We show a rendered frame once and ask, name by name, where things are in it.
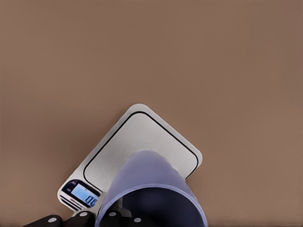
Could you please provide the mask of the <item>translucent blue cup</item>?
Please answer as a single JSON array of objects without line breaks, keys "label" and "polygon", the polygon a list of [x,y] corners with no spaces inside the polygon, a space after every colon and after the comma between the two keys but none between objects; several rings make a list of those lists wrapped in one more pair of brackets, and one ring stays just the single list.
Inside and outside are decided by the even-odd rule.
[{"label": "translucent blue cup", "polygon": [[146,216],[160,227],[208,226],[185,179],[153,151],[137,152],[121,166],[103,200],[95,227],[119,199],[133,218]]}]

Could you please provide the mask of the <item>silver digital kitchen scale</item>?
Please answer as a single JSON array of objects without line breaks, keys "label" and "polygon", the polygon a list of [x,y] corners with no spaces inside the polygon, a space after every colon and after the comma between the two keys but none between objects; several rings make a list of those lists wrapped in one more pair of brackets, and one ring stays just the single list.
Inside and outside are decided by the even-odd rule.
[{"label": "silver digital kitchen scale", "polygon": [[74,213],[97,214],[123,163],[143,150],[160,154],[184,179],[203,160],[202,153],[152,109],[134,104],[63,183],[58,200]]}]

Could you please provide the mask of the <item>left gripper left finger black root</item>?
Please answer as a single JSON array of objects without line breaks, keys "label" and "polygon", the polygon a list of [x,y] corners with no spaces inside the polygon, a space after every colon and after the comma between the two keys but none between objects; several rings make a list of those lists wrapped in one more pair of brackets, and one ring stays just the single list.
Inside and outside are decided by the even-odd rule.
[{"label": "left gripper left finger black root", "polygon": [[95,227],[96,217],[90,211],[81,211],[64,221],[62,227]]}]

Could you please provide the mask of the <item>left gripper right finger black root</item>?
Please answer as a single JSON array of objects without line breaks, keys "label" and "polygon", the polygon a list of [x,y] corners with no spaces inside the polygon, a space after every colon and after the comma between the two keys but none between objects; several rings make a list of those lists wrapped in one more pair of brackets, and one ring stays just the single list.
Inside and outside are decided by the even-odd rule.
[{"label": "left gripper right finger black root", "polygon": [[135,222],[133,218],[123,217],[117,210],[110,210],[100,221],[100,227],[147,227],[147,225],[143,221]]}]

